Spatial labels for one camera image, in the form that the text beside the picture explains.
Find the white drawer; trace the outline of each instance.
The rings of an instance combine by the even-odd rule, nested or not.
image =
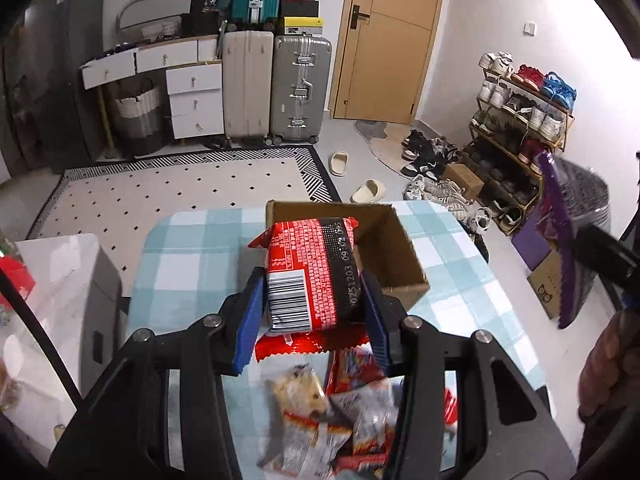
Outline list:
[[[174,125],[174,137],[176,139],[223,134],[225,132],[222,109],[220,109],[220,112],[203,111],[174,116],[171,117],[171,121]]]
[[[136,75],[135,51],[136,49],[126,50],[86,63],[81,67],[84,88],[94,88],[111,81]]]
[[[219,110],[222,115],[222,90],[186,92],[169,96],[171,115],[188,115],[203,110]]]
[[[179,41],[141,48],[136,55],[138,72],[198,62],[198,41]]]
[[[217,59],[218,38],[198,40],[198,61],[213,61]]]
[[[183,66],[166,71],[168,94],[216,90],[222,88],[222,65]]]

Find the blue plaid tablecloth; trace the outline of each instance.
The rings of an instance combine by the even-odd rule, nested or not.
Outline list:
[[[451,213],[427,201],[393,202],[431,290],[411,309],[442,332],[469,336],[484,328],[500,342],[533,388],[545,383],[534,349],[510,301],[475,245]],[[265,227],[264,208],[181,212],[148,235],[129,307],[127,336],[140,327],[156,333],[187,328],[217,312],[239,292],[265,251],[247,244]],[[237,378],[223,378],[236,453],[245,479],[262,479],[256,466],[269,438],[273,396],[265,382],[290,366],[311,363],[319,374],[327,354],[272,356],[252,362]],[[170,388],[177,389],[175,375]],[[172,465],[180,465],[177,401],[170,399]]]

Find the person's hand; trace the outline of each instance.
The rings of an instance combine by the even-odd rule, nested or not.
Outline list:
[[[616,313],[593,346],[578,382],[583,420],[599,407],[621,408],[640,399],[640,315]]]

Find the door lock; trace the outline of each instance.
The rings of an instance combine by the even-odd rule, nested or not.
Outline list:
[[[365,20],[368,20],[371,17],[370,14],[365,14],[364,12],[360,12],[360,6],[359,5],[354,5],[353,6],[353,11],[351,12],[351,27],[352,29],[356,29],[358,27],[358,20],[360,18],[364,18]]]

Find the floor mat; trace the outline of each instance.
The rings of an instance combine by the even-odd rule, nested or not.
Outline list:
[[[269,200],[340,197],[309,146],[156,156],[66,171],[29,238],[96,234],[129,295],[146,235],[160,219]]]
[[[409,136],[413,127],[408,124],[364,120],[355,121],[353,126],[367,141],[371,153],[386,167],[401,174],[402,167],[408,164],[402,158],[402,140]]]

